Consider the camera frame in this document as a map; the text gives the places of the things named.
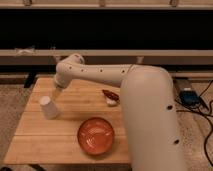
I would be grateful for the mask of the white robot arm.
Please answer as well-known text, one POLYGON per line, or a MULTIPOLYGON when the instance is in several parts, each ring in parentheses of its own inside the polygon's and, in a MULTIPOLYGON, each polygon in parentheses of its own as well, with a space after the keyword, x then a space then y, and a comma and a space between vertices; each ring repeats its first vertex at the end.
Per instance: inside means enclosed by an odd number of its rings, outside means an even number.
POLYGON ((173 80, 161 67, 86 65, 72 54, 56 65, 54 84, 74 79, 118 87, 132 171, 187 171, 173 95, 173 80))

